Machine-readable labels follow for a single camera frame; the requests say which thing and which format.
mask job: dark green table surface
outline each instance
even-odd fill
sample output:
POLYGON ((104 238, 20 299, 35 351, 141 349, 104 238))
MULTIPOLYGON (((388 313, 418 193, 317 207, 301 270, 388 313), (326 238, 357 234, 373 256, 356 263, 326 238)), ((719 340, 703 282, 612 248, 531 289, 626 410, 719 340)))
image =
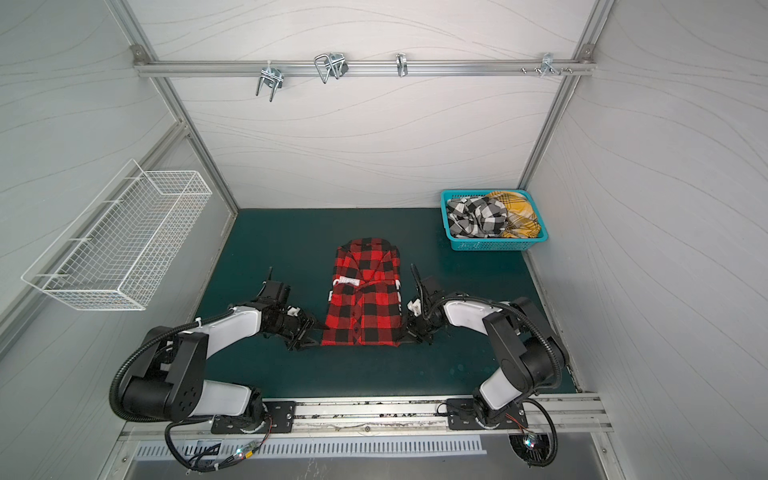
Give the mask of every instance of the dark green table surface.
MULTIPOLYGON (((402 298, 414 295, 409 265, 436 276, 448 290, 494 300, 532 298, 540 305, 519 252, 455 252, 439 209, 242 210, 200 303, 198 316, 252 300, 270 266, 291 285, 289 303, 324 320, 336 248, 381 237, 402 261, 402 298)), ((253 336, 208 359, 206 378, 258 386, 266 397, 467 394, 498 364, 488 337, 450 327, 435 343, 318 346, 288 352, 278 338, 253 336)), ((575 392, 571 377, 558 392, 575 392)))

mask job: white wall panel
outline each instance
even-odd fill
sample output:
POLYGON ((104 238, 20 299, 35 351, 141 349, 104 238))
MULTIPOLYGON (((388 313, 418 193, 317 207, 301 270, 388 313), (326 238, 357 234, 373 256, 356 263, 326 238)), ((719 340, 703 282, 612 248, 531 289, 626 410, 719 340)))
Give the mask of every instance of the white wall panel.
POLYGON ((593 0, 131 0, 164 60, 570 58, 593 0))
MULTIPOLYGON (((174 118, 102 0, 3 2, 0 45, 1 313, 22 272, 174 118)), ((213 185, 186 141, 161 168, 213 185)), ((0 477, 98 476, 123 425, 107 402, 112 375, 151 327, 190 318, 229 220, 214 194, 144 312, 46 300, 0 360, 0 477)))
POLYGON ((628 478, 768 478, 766 7, 620 0, 529 187, 628 478))
POLYGON ((5 2, 0 45, 2 312, 27 267, 174 119, 103 2, 5 2))
POLYGON ((452 187, 517 185, 559 79, 286 80, 176 87, 243 208, 435 207, 452 187))
MULTIPOLYGON (((187 140, 159 170, 197 170, 187 140)), ((109 408, 112 376, 149 329, 190 320, 226 240, 214 193, 142 312, 78 312, 49 300, 0 362, 3 478, 96 478, 124 422, 109 408)))

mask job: metal vent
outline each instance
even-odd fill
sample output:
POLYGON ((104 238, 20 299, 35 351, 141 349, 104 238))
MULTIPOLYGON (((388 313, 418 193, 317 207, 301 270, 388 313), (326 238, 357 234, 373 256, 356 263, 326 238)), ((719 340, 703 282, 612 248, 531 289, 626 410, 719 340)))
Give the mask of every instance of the metal vent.
MULTIPOLYGON (((189 458, 216 445, 219 440, 187 440, 176 448, 189 458)), ((247 439, 221 441, 219 455, 204 459, 226 458, 247 443, 247 439)), ((253 458, 329 458, 329 457, 441 457, 450 455, 485 455, 480 435, 408 435, 363 438, 269 439, 253 458)), ((136 453, 139 462, 172 460, 165 442, 146 440, 136 453)))

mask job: wire rack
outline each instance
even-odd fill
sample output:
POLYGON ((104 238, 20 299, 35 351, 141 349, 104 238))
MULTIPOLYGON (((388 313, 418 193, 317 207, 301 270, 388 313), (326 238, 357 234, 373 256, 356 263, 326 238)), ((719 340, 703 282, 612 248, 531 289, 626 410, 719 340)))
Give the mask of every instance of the wire rack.
POLYGON ((77 310, 144 310, 211 191, 194 170, 138 170, 116 198, 94 201, 106 204, 100 216, 48 268, 44 253, 22 279, 77 310))

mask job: laundry basket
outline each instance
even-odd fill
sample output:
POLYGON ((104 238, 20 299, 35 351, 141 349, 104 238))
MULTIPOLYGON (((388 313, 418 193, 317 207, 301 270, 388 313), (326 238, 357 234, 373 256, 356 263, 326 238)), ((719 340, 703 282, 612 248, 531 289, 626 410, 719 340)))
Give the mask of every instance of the laundry basket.
POLYGON ((444 190, 441 196, 442 211, 442 226, 445 228, 445 234, 448 236, 448 240, 451 240, 451 248, 453 250, 527 250, 534 246, 536 243, 547 240, 547 228, 544 226, 544 220, 541 218, 541 214, 538 212, 536 203, 525 190, 444 190), (536 213, 538 223, 541 225, 541 232, 538 234, 538 238, 456 238, 451 235, 451 230, 448 227, 448 212, 445 211, 445 204, 452 198, 464 198, 464 197, 482 197, 498 190, 518 192, 523 194, 528 202, 531 203, 533 211, 536 213))

